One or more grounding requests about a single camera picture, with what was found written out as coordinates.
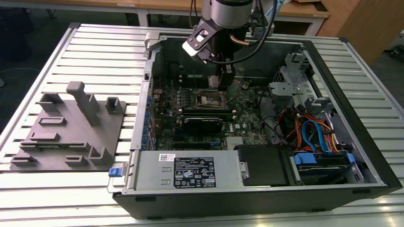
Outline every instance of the warning label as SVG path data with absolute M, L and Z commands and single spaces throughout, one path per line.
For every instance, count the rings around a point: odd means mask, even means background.
M 176 188 L 216 187 L 214 157 L 175 158 Z

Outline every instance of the barcode sticker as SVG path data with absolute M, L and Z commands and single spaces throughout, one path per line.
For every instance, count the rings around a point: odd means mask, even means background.
M 118 6 L 128 6 L 128 7 L 135 7 L 135 4 L 123 4 L 123 3 L 118 3 Z
M 176 154 L 160 154 L 159 161 L 160 162 L 174 162 L 176 158 Z

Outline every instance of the blue latch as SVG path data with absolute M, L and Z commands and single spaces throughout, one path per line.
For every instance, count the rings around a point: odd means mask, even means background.
M 314 153 L 299 153 L 294 156 L 294 160 L 296 165 L 318 163 Z
M 122 168 L 110 168 L 110 171 L 108 171 L 108 176 L 110 177 L 122 177 Z
M 347 158 L 351 164 L 355 164 L 355 157 L 351 153 L 347 154 Z

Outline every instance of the motherboard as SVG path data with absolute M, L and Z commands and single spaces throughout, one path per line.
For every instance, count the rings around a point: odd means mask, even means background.
M 248 81 L 235 80 L 227 92 L 184 88 L 174 80 L 155 87 L 156 149 L 226 150 L 239 144 L 267 144 L 260 125 L 260 91 Z

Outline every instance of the aluminum extrusion table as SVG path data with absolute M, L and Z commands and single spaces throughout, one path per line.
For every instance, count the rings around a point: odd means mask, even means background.
M 190 34 L 187 29 L 82 24 L 70 28 L 0 136 L 0 226 L 391 226 L 404 223 L 404 189 L 378 199 L 360 200 L 319 213 L 135 220 L 115 203 L 112 192 L 123 178 L 95 173 L 10 173 L 11 159 L 42 111 L 43 92 L 64 92 L 70 81 L 83 81 L 98 100 L 118 96 L 130 105 L 120 131 L 115 163 L 130 159 L 132 127 L 147 58 L 148 31 Z M 338 38 L 274 35 L 310 39 L 376 144 L 404 184 L 404 110 L 350 43 Z M 319 78 L 315 78 L 324 91 Z M 64 93 L 62 98 L 72 97 Z

